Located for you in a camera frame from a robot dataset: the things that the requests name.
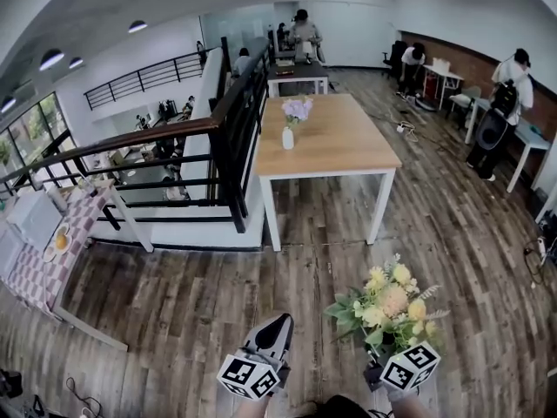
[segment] pink flower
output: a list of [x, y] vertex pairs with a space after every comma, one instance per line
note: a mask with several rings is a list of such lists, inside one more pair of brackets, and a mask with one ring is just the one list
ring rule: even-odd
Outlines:
[[390, 285], [379, 295], [379, 305], [386, 316], [392, 318], [408, 306], [408, 297], [403, 287]]

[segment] brick wall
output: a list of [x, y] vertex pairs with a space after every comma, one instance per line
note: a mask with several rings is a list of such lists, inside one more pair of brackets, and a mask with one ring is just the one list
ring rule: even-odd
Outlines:
[[[491, 76], [498, 64], [497, 60], [460, 45], [409, 32], [402, 33], [402, 40], [409, 45], [415, 42], [423, 43], [426, 47], [428, 64], [433, 61], [433, 57], [444, 58], [451, 63], [451, 71], [465, 79], [465, 87], [478, 85], [484, 98], [491, 93], [493, 89]], [[530, 60], [535, 63], [536, 58], [530, 57]], [[534, 107], [524, 113], [524, 119], [536, 125], [546, 140], [553, 142], [557, 132], [557, 95], [543, 85], [537, 84], [534, 87]], [[509, 151], [518, 161], [522, 153], [521, 142], [517, 139], [509, 147]], [[532, 152], [525, 166], [528, 177], [535, 176], [542, 159], [543, 152]]]

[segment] ceiling light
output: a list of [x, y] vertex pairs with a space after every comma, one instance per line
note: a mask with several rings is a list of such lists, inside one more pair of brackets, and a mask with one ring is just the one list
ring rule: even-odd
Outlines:
[[143, 28], [147, 28], [147, 24], [143, 20], [136, 20], [133, 24], [130, 25], [128, 32], [137, 32], [142, 30]]
[[64, 54], [57, 48], [46, 51], [44, 53], [43, 60], [41, 60], [41, 66], [39, 67], [39, 70], [44, 71], [47, 68], [50, 68], [52, 65], [60, 62], [63, 57]]
[[7, 112], [11, 107], [14, 106], [15, 103], [16, 99], [13, 96], [6, 96], [2, 101], [2, 110], [0, 110], [0, 112]]
[[84, 60], [80, 57], [74, 57], [71, 62], [70, 62], [70, 70], [72, 68], [76, 68], [77, 66], [81, 65], [84, 62]]

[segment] yellow flower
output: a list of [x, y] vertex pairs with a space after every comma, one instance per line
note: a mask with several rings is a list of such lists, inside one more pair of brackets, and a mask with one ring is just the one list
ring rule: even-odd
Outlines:
[[430, 337], [437, 333], [437, 325], [435, 322], [426, 323], [426, 333]]
[[362, 304], [359, 302], [359, 300], [356, 300], [352, 307], [354, 308], [354, 316], [356, 317], [362, 317], [362, 315], [364, 314], [364, 308], [362, 307]]
[[408, 307], [408, 317], [411, 320], [424, 320], [426, 318], [426, 303], [422, 299], [414, 300]]
[[379, 266], [374, 266], [369, 271], [369, 281], [366, 283], [366, 290], [367, 291], [379, 291], [382, 287], [385, 286], [386, 278], [385, 273]]
[[398, 285], [390, 285], [385, 288], [379, 296], [379, 305], [388, 317], [396, 317], [408, 306], [406, 292]]
[[400, 283], [400, 285], [404, 286], [410, 281], [412, 275], [410, 274], [410, 271], [408, 270], [406, 265], [398, 263], [397, 266], [395, 266], [393, 269], [393, 277]]
[[367, 324], [368, 327], [373, 328], [377, 325], [381, 325], [381, 322], [385, 318], [383, 312], [377, 307], [369, 307], [364, 311], [362, 319]]
[[424, 331], [424, 322], [416, 322], [415, 325], [412, 327], [412, 334], [415, 334], [417, 336], [422, 331]]

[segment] plate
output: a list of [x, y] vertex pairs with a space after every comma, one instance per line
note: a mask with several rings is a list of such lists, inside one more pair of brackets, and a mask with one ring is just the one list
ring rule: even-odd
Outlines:
[[68, 235], [69, 230], [70, 230], [70, 223], [68, 223], [67, 221], [65, 221], [64, 223], [60, 223], [60, 226], [57, 227], [56, 231], [54, 232], [54, 240], [56, 240], [56, 237], [60, 234]]
[[66, 254], [66, 253], [68, 252], [68, 250], [70, 249], [70, 246], [71, 246], [71, 244], [73, 243], [73, 238], [71, 237], [71, 235], [67, 235], [66, 237], [67, 237], [67, 239], [68, 239], [68, 243], [66, 243], [65, 248], [63, 248], [63, 249], [58, 249], [58, 248], [56, 248], [56, 245], [53, 245], [53, 247], [54, 247], [54, 252], [55, 252], [56, 254], [64, 255], [64, 254]]
[[56, 255], [57, 255], [57, 252], [54, 250], [54, 246], [53, 245], [48, 245], [46, 247], [46, 249], [44, 250], [44, 253], [43, 253], [43, 261], [45, 263], [50, 263], [54, 260]]

